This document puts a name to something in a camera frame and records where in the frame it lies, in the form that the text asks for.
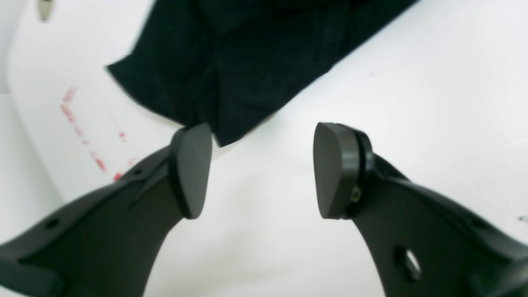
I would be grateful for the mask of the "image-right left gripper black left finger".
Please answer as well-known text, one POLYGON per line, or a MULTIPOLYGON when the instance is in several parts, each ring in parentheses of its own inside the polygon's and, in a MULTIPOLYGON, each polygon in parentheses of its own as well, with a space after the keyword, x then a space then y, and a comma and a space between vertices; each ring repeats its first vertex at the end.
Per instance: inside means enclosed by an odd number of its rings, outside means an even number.
POLYGON ((29 297, 141 297, 166 236, 200 216, 212 158, 207 124, 118 181, 61 207, 1 245, 0 282, 29 297))

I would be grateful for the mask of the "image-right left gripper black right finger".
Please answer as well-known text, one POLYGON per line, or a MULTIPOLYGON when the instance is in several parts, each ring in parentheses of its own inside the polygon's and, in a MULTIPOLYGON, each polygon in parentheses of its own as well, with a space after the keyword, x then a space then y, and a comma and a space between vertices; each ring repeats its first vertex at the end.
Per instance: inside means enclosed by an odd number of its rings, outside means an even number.
POLYGON ((387 297, 526 297, 527 246, 411 182, 364 132, 317 124, 313 165, 319 213, 355 224, 387 297))

